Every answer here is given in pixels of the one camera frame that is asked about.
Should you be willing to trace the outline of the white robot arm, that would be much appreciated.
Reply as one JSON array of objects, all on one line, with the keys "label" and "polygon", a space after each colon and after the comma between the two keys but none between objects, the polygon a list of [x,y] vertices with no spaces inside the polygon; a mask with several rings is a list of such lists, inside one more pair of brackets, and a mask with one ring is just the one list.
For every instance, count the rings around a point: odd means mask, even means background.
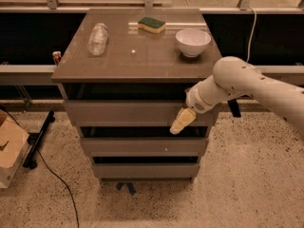
[{"label": "white robot arm", "polygon": [[215,63],[210,77],[187,91],[186,108],[180,110],[170,132],[179,134],[198,114],[244,95],[304,131],[303,88],[264,76],[257,67],[238,57],[223,57]]}]

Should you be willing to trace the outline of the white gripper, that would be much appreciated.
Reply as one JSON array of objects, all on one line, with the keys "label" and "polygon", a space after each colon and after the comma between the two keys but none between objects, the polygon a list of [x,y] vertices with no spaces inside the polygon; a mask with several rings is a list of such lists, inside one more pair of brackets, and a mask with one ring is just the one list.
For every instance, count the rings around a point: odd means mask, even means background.
[{"label": "white gripper", "polygon": [[203,114],[211,109],[211,106],[201,98],[196,85],[186,92],[185,103],[189,108],[182,108],[170,127],[173,135],[181,133],[186,126],[191,124],[196,119],[196,113]]}]

